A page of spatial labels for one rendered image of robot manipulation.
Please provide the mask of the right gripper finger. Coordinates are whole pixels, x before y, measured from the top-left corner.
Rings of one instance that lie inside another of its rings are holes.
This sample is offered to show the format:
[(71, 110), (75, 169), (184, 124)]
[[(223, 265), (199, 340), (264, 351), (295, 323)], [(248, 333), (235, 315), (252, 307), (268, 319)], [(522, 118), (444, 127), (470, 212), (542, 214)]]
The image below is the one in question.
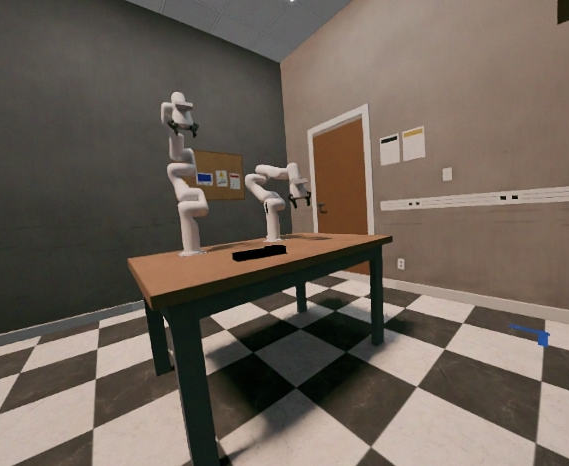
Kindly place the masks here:
[[(194, 126), (195, 126), (195, 127), (194, 127)], [(192, 129), (192, 128), (193, 128), (193, 129)], [(195, 132), (198, 130), (198, 128), (199, 128), (199, 125), (196, 124), (196, 123), (194, 123), (194, 122), (193, 122), (193, 126), (189, 127), (189, 129), (192, 131), (193, 138), (195, 138), (195, 136), (196, 136), (196, 133), (195, 133)]]
[(178, 124), (175, 123), (173, 125), (172, 123), (174, 123), (174, 119), (167, 121), (167, 124), (174, 130), (174, 133), (176, 134), (176, 136), (178, 136)]

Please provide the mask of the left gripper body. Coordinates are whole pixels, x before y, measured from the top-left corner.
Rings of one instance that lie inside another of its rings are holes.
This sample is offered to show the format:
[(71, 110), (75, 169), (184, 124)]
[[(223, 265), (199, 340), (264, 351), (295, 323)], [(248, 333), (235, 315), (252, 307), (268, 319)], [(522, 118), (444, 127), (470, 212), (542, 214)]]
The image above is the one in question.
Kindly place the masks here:
[(307, 191), (304, 184), (293, 185), (292, 183), (290, 185), (290, 192), (292, 193), (291, 197), (296, 198), (296, 200), (303, 199), (307, 196)]

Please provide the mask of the black three-compartment bin rack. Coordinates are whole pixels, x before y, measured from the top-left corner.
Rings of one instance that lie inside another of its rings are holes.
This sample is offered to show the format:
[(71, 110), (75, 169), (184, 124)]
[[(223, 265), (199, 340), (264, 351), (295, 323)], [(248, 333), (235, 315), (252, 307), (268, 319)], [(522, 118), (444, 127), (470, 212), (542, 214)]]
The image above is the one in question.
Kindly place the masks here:
[(264, 246), (264, 248), (260, 249), (233, 252), (232, 259), (237, 262), (241, 262), (241, 261), (259, 259), (264, 257), (282, 255), (282, 254), (287, 254), (286, 246), (278, 244), (278, 245)]

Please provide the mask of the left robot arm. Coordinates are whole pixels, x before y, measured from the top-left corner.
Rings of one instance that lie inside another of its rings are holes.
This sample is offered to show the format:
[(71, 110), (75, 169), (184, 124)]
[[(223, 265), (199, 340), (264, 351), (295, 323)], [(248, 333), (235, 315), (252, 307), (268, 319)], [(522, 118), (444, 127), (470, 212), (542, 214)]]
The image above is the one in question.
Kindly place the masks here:
[(252, 192), (260, 202), (264, 203), (268, 231), (268, 235), (266, 236), (268, 239), (266, 241), (271, 242), (283, 240), (280, 236), (280, 223), (277, 211), (284, 210), (286, 204), (276, 192), (265, 191), (259, 185), (264, 185), (270, 178), (290, 180), (290, 183), (293, 183), (293, 185), (306, 184), (308, 181), (307, 178), (301, 179), (296, 163), (289, 164), (287, 169), (274, 168), (273, 166), (269, 167), (270, 166), (265, 165), (257, 166), (257, 174), (247, 175), (245, 178), (245, 184), (248, 190)]

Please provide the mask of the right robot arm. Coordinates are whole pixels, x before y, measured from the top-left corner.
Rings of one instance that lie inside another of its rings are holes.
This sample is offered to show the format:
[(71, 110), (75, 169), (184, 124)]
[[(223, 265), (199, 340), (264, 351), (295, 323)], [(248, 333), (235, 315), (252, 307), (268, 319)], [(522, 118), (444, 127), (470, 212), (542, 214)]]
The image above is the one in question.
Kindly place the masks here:
[(170, 136), (170, 158), (175, 161), (188, 162), (189, 164), (170, 164), (167, 171), (169, 179), (175, 187), (178, 201), (182, 202), (178, 205), (184, 245), (182, 255), (193, 255), (203, 252), (200, 249), (198, 224), (193, 217), (206, 216), (208, 214), (208, 205), (203, 191), (198, 188), (189, 188), (188, 183), (181, 178), (196, 176), (197, 168), (194, 153), (191, 149), (184, 148), (184, 136), (180, 133), (176, 136), (174, 130), (167, 124), (167, 116), (172, 117), (173, 110), (181, 108), (188, 111), (192, 110), (193, 105), (185, 102), (183, 94), (179, 92), (173, 93), (171, 100), (172, 104), (163, 103), (161, 106), (162, 124)]

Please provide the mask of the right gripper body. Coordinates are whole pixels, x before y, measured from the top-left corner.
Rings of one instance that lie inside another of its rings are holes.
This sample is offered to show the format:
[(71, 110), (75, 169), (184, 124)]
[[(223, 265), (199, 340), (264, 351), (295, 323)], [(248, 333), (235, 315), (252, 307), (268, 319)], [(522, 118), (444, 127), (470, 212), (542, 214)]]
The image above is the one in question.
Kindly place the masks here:
[[(173, 111), (174, 123), (178, 124), (178, 130), (191, 131), (190, 126), (193, 126), (193, 120), (190, 113), (187, 110), (182, 110), (179, 108)], [(181, 124), (181, 125), (180, 125)]]

